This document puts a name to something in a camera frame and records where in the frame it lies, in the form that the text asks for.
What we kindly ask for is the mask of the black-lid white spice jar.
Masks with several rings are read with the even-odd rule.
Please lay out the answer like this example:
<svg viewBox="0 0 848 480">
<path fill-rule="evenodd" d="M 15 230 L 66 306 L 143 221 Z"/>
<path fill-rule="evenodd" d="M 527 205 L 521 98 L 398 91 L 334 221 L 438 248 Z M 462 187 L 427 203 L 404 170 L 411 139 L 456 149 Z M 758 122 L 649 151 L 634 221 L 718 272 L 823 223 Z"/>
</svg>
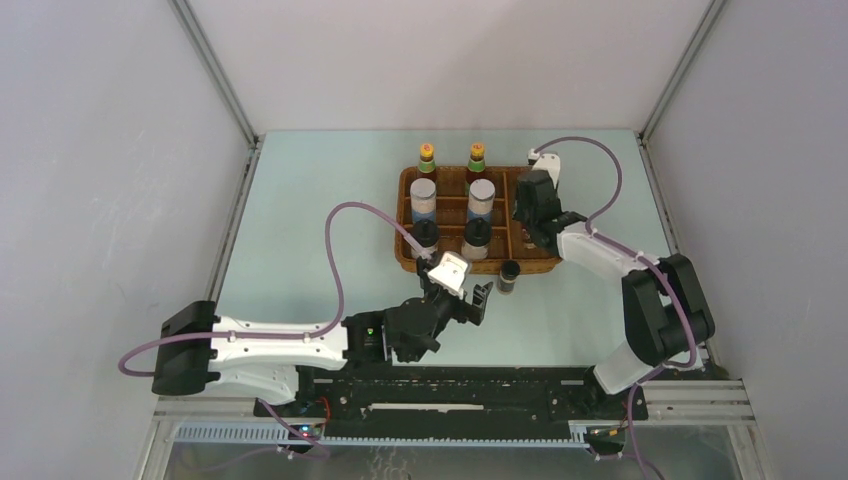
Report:
<svg viewBox="0 0 848 480">
<path fill-rule="evenodd" d="M 461 255 L 468 261 L 480 261 L 488 257 L 493 230 L 483 218 L 468 221 L 464 228 Z"/>
</svg>

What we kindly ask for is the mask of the silver-lid salt jar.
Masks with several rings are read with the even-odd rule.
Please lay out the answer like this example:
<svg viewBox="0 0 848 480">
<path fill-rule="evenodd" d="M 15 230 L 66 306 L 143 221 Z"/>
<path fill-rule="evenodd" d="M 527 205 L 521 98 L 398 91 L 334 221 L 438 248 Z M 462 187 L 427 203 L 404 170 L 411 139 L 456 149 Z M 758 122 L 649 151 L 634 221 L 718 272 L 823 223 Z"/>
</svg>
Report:
<svg viewBox="0 0 848 480">
<path fill-rule="evenodd" d="M 488 179 L 477 179 L 469 185 L 467 220 L 483 219 L 491 221 L 496 189 Z"/>
<path fill-rule="evenodd" d="M 409 189 L 412 222 L 435 221 L 437 208 L 436 183 L 428 178 L 414 180 Z"/>
</svg>

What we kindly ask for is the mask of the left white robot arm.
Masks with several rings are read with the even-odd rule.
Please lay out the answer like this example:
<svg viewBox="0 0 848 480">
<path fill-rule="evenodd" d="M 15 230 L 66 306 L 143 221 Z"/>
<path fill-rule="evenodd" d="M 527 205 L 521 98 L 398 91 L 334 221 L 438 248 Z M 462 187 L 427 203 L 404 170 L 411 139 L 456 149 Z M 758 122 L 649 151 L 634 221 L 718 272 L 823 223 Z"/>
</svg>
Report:
<svg viewBox="0 0 848 480">
<path fill-rule="evenodd" d="M 165 321 L 157 345 L 152 391 L 190 396 L 211 388 L 224 396 L 254 397 L 304 416 L 316 390 L 303 370 L 354 370 L 412 363 L 437 352 L 447 325 L 482 323 L 493 285 L 462 284 L 469 265 L 451 252 L 438 263 L 420 259 L 422 294 L 384 310 L 342 319 L 331 330 L 294 324 L 252 324 L 216 314 L 213 301 L 195 301 Z"/>
</svg>

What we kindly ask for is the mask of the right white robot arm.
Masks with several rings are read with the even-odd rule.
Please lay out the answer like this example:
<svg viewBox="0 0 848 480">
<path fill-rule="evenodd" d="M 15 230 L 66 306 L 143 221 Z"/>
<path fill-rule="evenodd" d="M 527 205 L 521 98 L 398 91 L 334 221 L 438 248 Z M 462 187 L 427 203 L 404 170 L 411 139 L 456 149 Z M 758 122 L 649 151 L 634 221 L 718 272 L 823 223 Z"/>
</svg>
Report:
<svg viewBox="0 0 848 480">
<path fill-rule="evenodd" d="M 687 257 L 646 255 L 599 233 L 585 217 L 562 209 L 544 170 L 519 175 L 513 217 L 537 247 L 621 288 L 625 340 L 587 372 L 581 402 L 588 414 L 610 416 L 622 391 L 664 367 L 697 365 L 698 346 L 715 325 Z"/>
</svg>

